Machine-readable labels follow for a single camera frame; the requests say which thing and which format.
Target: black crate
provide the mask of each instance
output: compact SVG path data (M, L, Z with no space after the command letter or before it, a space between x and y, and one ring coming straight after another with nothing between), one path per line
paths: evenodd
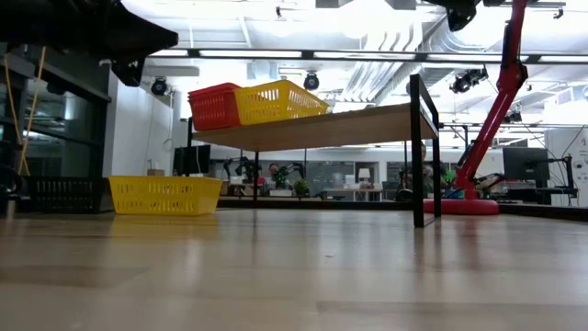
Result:
M114 211L108 178L25 177L32 211L100 213Z

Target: window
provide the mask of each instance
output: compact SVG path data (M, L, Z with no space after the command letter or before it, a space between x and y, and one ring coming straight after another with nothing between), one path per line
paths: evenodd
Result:
M28 80L24 111L26 131L36 80ZM100 177L106 104L94 103L41 81L27 149L31 175Z
M81 143L31 132L27 149L28 169L32 176L89 177L92 150Z
M30 116L36 87L36 81L28 81L26 121ZM72 138L94 140L99 138L96 126L98 113L99 107L96 104L52 86L48 89L47 83L41 82L33 125Z

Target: red basket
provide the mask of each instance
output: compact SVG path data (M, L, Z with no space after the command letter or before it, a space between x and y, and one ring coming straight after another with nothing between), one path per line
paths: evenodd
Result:
M241 125L233 93L238 88L241 87L225 83L188 93L194 129L207 131Z

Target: table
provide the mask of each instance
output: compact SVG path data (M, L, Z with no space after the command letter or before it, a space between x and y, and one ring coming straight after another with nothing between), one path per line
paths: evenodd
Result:
M364 196L364 201L369 201L369 193L379 193L379 201L382 202L381 188L326 188L322 194L326 198L328 192L353 192L353 201L357 201L357 196Z
M441 217L441 175L439 156L439 113L418 74L410 79L411 102L358 111L326 114L303 119L281 120L229 129L193 133L192 139L255 152L255 166L259 165L259 153L321 147L336 147L366 143L412 142L413 162L413 223L425 227ZM435 217L424 219L423 158L421 140L433 140L435 182ZM253 203L258 206L256 190Z

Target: computer monitor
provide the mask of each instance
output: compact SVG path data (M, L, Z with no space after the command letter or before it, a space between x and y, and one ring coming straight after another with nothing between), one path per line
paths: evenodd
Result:
M506 179L549 180L548 150L543 148L503 148Z
M176 148L174 170L178 176L209 172L210 145Z

